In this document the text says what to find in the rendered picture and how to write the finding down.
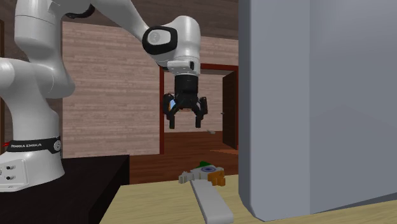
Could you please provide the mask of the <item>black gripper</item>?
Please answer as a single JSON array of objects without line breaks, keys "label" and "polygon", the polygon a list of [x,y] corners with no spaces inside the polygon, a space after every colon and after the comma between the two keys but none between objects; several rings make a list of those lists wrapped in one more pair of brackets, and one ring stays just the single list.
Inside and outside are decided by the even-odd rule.
[{"label": "black gripper", "polygon": [[175,128],[175,114],[179,109],[192,109],[195,113],[195,127],[201,128],[201,121],[207,114],[207,98],[198,99],[199,78],[181,74],[174,78],[174,96],[163,95],[163,113],[169,121],[169,128]]}]

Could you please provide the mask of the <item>flat grey bar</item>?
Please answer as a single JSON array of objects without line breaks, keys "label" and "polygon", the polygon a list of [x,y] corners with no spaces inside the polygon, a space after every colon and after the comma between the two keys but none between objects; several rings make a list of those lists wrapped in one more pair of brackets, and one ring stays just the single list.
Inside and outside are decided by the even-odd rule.
[{"label": "flat grey bar", "polygon": [[233,212],[212,183],[198,179],[190,181],[205,224],[232,224]]}]

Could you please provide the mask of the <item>black robot stand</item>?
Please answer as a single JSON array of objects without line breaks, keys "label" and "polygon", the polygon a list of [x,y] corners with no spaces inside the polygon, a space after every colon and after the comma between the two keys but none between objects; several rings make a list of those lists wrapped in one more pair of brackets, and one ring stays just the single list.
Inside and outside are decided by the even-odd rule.
[{"label": "black robot stand", "polygon": [[0,193],[0,224],[99,224],[129,184],[128,155],[65,158],[62,165],[59,179]]}]

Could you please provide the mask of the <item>white orange green toy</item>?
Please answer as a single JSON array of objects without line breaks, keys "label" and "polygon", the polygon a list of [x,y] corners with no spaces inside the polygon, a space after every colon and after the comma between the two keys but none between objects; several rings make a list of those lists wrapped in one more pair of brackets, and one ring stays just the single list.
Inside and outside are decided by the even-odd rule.
[{"label": "white orange green toy", "polygon": [[216,167],[209,162],[201,161],[199,165],[190,170],[183,171],[178,177],[180,184],[188,181],[194,181],[198,179],[204,179],[212,183],[212,186],[225,186],[225,171],[222,167]]}]

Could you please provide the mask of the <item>large grey box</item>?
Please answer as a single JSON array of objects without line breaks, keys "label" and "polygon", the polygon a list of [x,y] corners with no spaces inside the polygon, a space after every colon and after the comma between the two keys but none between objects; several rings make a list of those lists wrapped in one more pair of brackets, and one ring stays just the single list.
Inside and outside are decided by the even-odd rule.
[{"label": "large grey box", "polygon": [[397,0],[239,0],[239,196],[261,221],[397,199]]}]

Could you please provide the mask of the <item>red framed dark door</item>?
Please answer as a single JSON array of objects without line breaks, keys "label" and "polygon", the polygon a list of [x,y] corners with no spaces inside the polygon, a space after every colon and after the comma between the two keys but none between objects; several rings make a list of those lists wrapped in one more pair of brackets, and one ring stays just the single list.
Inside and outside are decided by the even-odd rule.
[{"label": "red framed dark door", "polygon": [[[225,78],[222,79],[222,91],[223,94],[226,94],[223,97],[222,104],[222,119],[223,119],[223,130],[226,131],[226,137],[222,137],[223,143],[227,146],[233,148],[234,151],[239,149],[239,100],[238,100],[238,91],[239,91],[239,67],[233,65],[222,65],[222,64],[206,64],[201,63],[201,72],[206,72],[207,74],[218,74],[220,75],[221,71],[226,72]],[[164,95],[164,72],[165,70],[162,67],[159,67],[159,75],[160,75],[160,154],[163,155],[165,153],[165,139],[164,139],[164,112],[163,112],[163,95]]]}]

